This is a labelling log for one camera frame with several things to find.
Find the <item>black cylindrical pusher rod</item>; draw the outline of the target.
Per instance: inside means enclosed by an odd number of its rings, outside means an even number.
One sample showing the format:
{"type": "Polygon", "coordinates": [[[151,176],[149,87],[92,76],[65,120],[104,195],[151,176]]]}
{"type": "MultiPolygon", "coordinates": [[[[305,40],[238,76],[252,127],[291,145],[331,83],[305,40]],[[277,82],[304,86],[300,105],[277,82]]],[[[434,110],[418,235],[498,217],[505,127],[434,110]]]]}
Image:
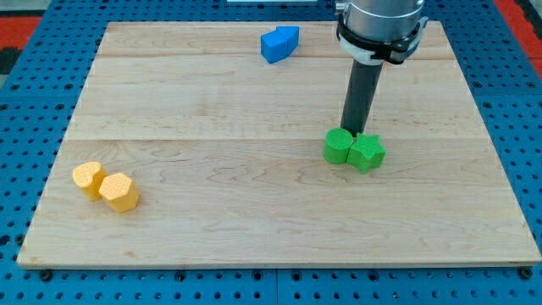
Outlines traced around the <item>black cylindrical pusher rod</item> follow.
{"type": "Polygon", "coordinates": [[[340,127],[353,137],[364,132],[382,67],[352,62],[340,127]]]}

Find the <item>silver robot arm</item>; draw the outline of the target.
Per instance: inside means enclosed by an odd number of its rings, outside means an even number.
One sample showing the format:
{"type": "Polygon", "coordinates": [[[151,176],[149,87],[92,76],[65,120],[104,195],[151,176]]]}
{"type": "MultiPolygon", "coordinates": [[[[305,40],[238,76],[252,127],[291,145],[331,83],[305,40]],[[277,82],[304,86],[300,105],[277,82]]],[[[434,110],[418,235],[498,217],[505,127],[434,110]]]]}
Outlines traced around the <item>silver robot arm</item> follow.
{"type": "Polygon", "coordinates": [[[428,19],[424,0],[344,0],[335,3],[336,36],[352,56],[340,127],[363,133],[385,62],[403,64],[418,49],[428,19]]]}

